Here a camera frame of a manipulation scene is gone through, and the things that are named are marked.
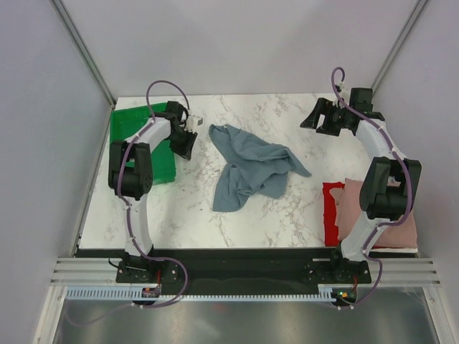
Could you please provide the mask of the blue grey t shirt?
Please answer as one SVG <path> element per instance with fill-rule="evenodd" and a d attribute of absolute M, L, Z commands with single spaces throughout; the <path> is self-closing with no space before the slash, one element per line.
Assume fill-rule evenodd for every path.
<path fill-rule="evenodd" d="M 279 199 L 290 172 L 311 176 L 288 147 L 232 125 L 210 125 L 209 137 L 227 162 L 215 188 L 213 211 L 239 211 L 254 194 Z"/>

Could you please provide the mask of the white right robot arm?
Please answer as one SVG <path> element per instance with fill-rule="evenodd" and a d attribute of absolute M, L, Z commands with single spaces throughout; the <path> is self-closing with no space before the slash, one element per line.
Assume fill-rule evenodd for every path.
<path fill-rule="evenodd" d="M 375 112 L 372 89 L 353 88 L 348 102 L 320 97 L 302 128 L 338 136 L 350 130 L 371 158 L 361 186 L 361 213 L 350 234 L 331 252 L 329 260 L 306 269 L 309 277 L 331 284 L 370 283 L 369 252 L 390 226 L 407 220 L 422 171 L 419 161 L 398 153 L 386 132 L 383 114 Z"/>

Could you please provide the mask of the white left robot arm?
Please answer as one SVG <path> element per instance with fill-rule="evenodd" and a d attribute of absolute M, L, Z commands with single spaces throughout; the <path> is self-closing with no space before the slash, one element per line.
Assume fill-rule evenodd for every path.
<path fill-rule="evenodd" d="M 191 159 L 197 133 L 186 129 L 189 110 L 168 101 L 165 110 L 149 115 L 133 135 L 110 144 L 108 186 L 125 208 L 126 245 L 118 264 L 116 282 L 152 283 L 159 280 L 159 260 L 153 259 L 148 230 L 147 199 L 153 185 L 151 154 L 167 141 L 173 153 Z"/>

